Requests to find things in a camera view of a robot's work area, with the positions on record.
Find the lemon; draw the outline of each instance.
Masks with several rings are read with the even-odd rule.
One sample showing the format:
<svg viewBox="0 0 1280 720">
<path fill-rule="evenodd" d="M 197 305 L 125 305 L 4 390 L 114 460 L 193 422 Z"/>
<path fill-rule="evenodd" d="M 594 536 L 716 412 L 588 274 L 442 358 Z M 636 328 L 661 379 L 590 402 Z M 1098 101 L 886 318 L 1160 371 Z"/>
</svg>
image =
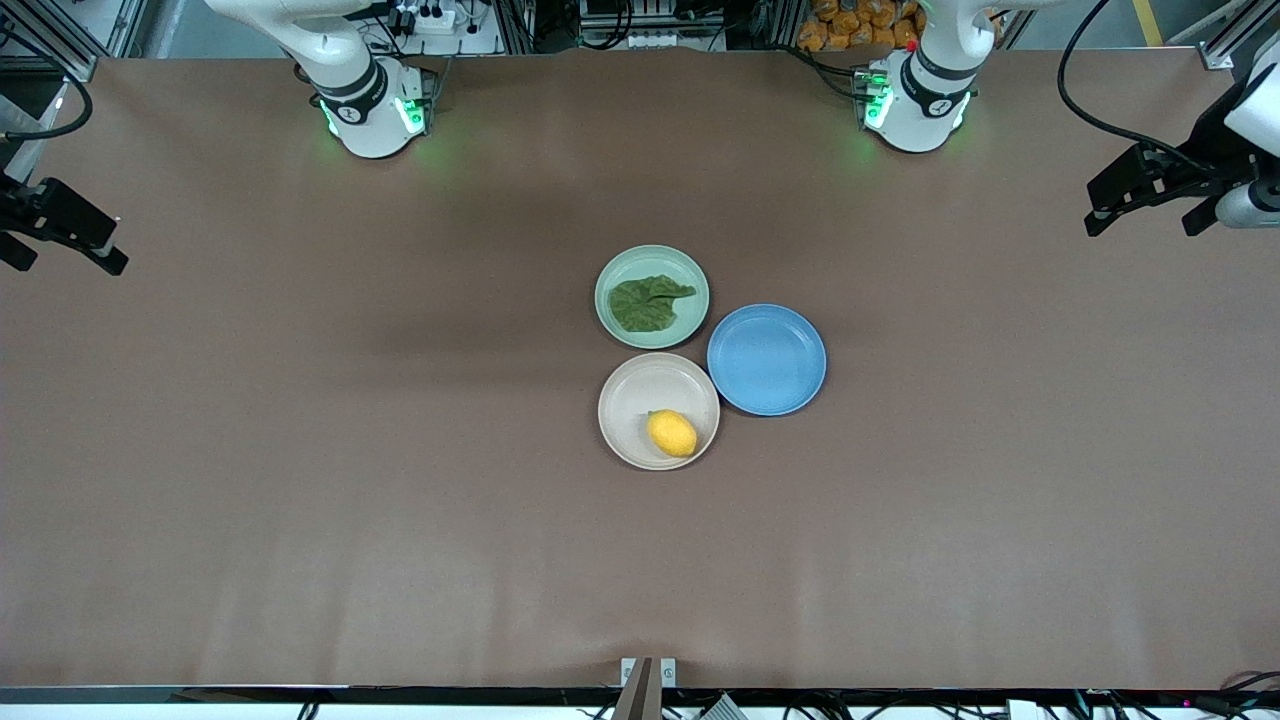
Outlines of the lemon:
<svg viewBox="0 0 1280 720">
<path fill-rule="evenodd" d="M 689 457 L 698 447 L 698 430 L 675 410 L 649 413 L 649 438 L 672 457 Z"/>
</svg>

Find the brown table surface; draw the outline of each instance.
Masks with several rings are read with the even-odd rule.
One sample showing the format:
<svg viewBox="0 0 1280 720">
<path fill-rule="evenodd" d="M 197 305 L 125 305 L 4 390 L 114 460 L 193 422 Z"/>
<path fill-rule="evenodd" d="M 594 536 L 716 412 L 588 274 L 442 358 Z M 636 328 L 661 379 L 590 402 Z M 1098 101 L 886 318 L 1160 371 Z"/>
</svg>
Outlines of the brown table surface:
<svg viewBox="0 0 1280 720">
<path fill-rule="evenodd" d="M 287 61 L 109 61 L 42 170 L 127 273 L 3 286 L 4 683 L 1216 687 L 1280 661 L 1280 243 L 1084 236 L 1126 143 L 997 55 L 895 154 L 780 55 L 465 60 L 346 154 Z M 1179 140 L 1192 51 L 1082 53 Z M 803 413 L 669 474 L 604 446 L 616 252 L 820 329 Z M 701 361 L 704 328 L 677 352 Z"/>
</svg>

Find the green leaf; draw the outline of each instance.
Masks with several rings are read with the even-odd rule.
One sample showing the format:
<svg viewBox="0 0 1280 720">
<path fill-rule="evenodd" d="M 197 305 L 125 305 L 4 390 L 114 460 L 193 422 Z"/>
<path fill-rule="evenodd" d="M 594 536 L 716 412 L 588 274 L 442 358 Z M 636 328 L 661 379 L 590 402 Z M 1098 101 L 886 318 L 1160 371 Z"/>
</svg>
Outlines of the green leaf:
<svg viewBox="0 0 1280 720">
<path fill-rule="evenodd" d="M 676 323 L 672 305 L 677 297 L 689 297 L 696 290 L 680 284 L 667 275 L 618 283 L 609 291 L 609 311 L 630 333 L 664 331 Z"/>
</svg>

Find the green led light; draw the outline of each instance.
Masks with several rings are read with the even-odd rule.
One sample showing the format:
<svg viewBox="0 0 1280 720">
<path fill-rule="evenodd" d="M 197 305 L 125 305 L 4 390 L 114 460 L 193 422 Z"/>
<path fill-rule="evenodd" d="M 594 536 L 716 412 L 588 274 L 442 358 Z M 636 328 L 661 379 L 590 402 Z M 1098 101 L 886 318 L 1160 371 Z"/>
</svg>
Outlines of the green led light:
<svg viewBox="0 0 1280 720">
<path fill-rule="evenodd" d="M 329 114 L 329 108 L 326 108 L 326 106 L 325 106 L 325 104 L 324 104 L 324 100 L 321 100 L 321 101 L 320 101 L 320 110 L 323 110 L 323 111 L 324 111 L 324 118 L 325 118 L 326 120 L 329 120 L 329 132 L 330 132 L 330 133 L 332 133 L 332 135 L 333 135 L 334 137 L 338 137 L 338 126 L 335 126 L 335 124 L 333 123 L 333 115 L 332 115 L 332 114 Z"/>
<path fill-rule="evenodd" d="M 867 106 L 867 126 L 879 128 L 884 124 L 884 117 L 888 114 L 888 109 L 892 104 L 893 91 L 891 88 L 886 88 L 883 95 Z"/>
<path fill-rule="evenodd" d="M 417 102 L 410 100 L 404 101 L 399 97 L 396 99 L 396 110 L 401 114 L 401 120 L 404 122 L 404 129 L 411 135 L 417 135 L 425 129 L 426 124 L 422 120 L 422 111 L 419 109 Z"/>
</svg>

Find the metal bracket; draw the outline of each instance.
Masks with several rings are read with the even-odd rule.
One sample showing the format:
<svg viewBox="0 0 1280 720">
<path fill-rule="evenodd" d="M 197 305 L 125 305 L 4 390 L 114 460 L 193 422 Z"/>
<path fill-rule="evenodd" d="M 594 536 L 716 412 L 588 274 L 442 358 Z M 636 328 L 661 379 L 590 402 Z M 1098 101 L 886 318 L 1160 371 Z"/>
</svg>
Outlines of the metal bracket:
<svg viewBox="0 0 1280 720">
<path fill-rule="evenodd" d="M 1204 41 L 1196 44 L 1196 50 L 1201 55 L 1201 64 L 1204 65 L 1206 70 L 1230 70 L 1235 67 L 1230 55 L 1213 55 L 1208 50 L 1208 44 Z"/>
<path fill-rule="evenodd" d="M 636 659 L 635 657 L 623 657 L 622 659 L 622 679 L 618 680 L 620 685 L 626 685 L 627 684 L 627 679 L 631 678 L 631 670 L 635 667 L 635 665 L 636 665 Z M 662 687 L 664 687 L 664 688 L 675 688 L 676 687 L 676 659 L 675 657 L 663 657 L 662 662 L 658 666 L 658 669 L 662 673 Z"/>
<path fill-rule="evenodd" d="M 662 720 L 662 669 L 653 657 L 631 659 L 612 720 Z M 672 666 L 675 679 L 675 666 Z"/>
</svg>

